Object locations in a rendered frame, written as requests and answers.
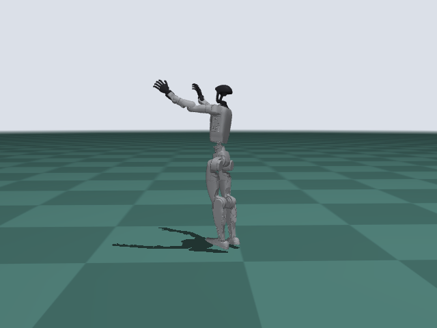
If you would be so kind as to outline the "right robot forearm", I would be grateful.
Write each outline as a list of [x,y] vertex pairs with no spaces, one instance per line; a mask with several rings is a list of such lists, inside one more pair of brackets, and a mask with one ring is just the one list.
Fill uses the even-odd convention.
[[208,103],[206,100],[205,100],[205,98],[203,98],[204,100],[203,101],[200,101],[200,99],[198,100],[198,103],[200,104],[200,105],[210,105],[210,103]]

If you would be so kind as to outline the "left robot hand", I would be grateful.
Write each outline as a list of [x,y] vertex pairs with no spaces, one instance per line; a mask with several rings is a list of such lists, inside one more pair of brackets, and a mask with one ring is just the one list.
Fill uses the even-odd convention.
[[[158,82],[160,81],[160,82]],[[168,84],[167,82],[164,80],[165,84],[159,79],[158,81],[156,81],[156,83],[154,84],[153,87],[155,87],[156,89],[158,89],[160,92],[165,93],[165,96],[170,99],[170,97],[168,97],[168,93],[172,92],[171,90],[169,90]],[[158,83],[158,84],[157,84]],[[156,85],[158,87],[156,87]],[[159,86],[160,85],[160,86]],[[171,99],[170,99],[171,100]]]

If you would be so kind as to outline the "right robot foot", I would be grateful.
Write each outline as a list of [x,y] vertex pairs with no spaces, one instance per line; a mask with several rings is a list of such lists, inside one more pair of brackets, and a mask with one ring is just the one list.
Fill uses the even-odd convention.
[[240,244],[239,238],[237,238],[237,237],[234,237],[233,239],[228,238],[225,241],[228,241],[228,243],[232,244],[232,245],[239,245]]

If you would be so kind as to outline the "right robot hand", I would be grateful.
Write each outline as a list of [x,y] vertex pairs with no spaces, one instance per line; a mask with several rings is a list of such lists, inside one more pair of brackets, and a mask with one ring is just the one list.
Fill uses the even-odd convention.
[[197,84],[195,84],[195,83],[193,83],[192,85],[194,85],[194,86],[192,86],[192,87],[194,87],[194,88],[192,88],[192,89],[197,91],[197,94],[198,94],[198,100],[200,99],[200,101],[203,101],[203,100],[204,100],[204,99],[203,99],[203,95],[202,95],[202,93],[201,93],[201,90],[200,90],[199,86],[198,86]]

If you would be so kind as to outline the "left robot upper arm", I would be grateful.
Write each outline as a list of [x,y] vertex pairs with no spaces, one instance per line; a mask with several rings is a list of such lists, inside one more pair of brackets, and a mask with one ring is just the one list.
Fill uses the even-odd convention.
[[195,105],[194,107],[187,107],[190,112],[198,113],[209,113],[210,115],[216,116],[222,114],[222,109],[215,104],[212,105]]

